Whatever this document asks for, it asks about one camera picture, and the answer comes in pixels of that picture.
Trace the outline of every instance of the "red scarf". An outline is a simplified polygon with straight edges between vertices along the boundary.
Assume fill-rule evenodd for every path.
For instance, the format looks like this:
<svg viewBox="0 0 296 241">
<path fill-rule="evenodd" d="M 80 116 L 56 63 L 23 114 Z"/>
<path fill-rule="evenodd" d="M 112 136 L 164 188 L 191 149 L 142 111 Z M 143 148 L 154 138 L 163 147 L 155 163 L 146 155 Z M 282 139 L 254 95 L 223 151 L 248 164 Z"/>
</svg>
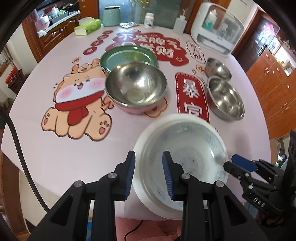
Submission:
<svg viewBox="0 0 296 241">
<path fill-rule="evenodd" d="M 82 121 L 84 117 L 89 114 L 86 105 L 99 99 L 104 94 L 104 91 L 99 91 L 87 97 L 78 100 L 71 100 L 62 103 L 56 103 L 55 107 L 59 111 L 69 111 L 68 125 L 75 126 Z"/>
</svg>

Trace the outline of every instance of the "bottle cap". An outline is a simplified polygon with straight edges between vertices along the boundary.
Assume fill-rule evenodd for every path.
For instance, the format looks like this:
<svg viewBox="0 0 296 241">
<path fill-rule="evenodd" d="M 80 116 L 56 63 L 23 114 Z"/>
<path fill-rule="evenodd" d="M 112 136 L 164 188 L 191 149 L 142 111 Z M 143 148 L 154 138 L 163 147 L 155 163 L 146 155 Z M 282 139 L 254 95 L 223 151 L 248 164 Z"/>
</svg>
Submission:
<svg viewBox="0 0 296 241">
<path fill-rule="evenodd" d="M 182 9 L 182 10 L 183 10 L 183 14 L 180 15 L 180 19 L 181 19 L 181 20 L 185 20 L 185 10 L 184 10 L 184 9 Z"/>
</svg>

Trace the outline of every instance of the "pink cheek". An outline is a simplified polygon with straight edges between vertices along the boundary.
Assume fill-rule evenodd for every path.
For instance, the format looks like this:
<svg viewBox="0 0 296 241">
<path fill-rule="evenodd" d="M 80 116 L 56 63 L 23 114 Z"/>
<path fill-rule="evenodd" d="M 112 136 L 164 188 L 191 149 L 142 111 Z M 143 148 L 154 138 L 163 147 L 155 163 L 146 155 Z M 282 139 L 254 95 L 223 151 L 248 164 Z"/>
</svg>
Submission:
<svg viewBox="0 0 296 241">
<path fill-rule="evenodd" d="M 73 89 L 72 89 L 71 87 L 67 87 L 67 88 L 65 88 L 65 89 L 63 89 L 63 90 L 60 90 L 60 94 L 59 94 L 59 96 L 60 96 L 61 98 L 66 98 L 66 97 L 68 97 L 69 95 L 71 95 L 72 92 L 73 92 Z"/>
<path fill-rule="evenodd" d="M 94 90 L 102 90 L 105 88 L 105 79 L 104 78 L 97 78 L 91 81 L 91 86 Z"/>
</svg>

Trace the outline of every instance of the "white bowl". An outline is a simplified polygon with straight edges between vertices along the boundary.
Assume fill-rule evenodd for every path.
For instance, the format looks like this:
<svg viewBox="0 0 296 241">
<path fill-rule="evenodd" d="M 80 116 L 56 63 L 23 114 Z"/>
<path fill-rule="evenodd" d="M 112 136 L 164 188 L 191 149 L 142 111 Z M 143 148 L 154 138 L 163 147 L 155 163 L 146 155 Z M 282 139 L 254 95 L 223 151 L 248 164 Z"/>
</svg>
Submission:
<svg viewBox="0 0 296 241">
<path fill-rule="evenodd" d="M 188 114 L 164 116 L 149 125 L 138 138 L 134 151 L 133 186 L 141 202 L 153 213 L 182 219 L 183 202 L 173 202 L 167 192 L 162 154 L 169 150 L 174 162 L 200 181 L 226 183 L 223 164 L 228 161 L 225 145 L 205 120 Z"/>
</svg>

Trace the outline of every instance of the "metal bowl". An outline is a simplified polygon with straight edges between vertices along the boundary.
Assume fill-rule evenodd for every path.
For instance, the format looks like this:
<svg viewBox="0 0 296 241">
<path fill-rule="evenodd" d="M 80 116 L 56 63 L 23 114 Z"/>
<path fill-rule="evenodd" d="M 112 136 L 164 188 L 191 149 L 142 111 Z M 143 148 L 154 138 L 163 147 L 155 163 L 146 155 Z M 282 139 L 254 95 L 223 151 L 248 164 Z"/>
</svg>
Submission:
<svg viewBox="0 0 296 241">
<path fill-rule="evenodd" d="M 165 75 L 146 62 L 118 65 L 106 79 L 106 93 L 112 102 L 133 114 L 156 107 L 166 90 Z"/>
<path fill-rule="evenodd" d="M 244 117 L 244 103 L 240 95 L 232 85 L 218 76 L 208 79 L 207 103 L 221 119 L 237 121 Z"/>
<path fill-rule="evenodd" d="M 208 58 L 205 65 L 205 74 L 207 77 L 217 75 L 227 81 L 232 77 L 229 69 L 222 62 L 214 58 Z"/>
</svg>

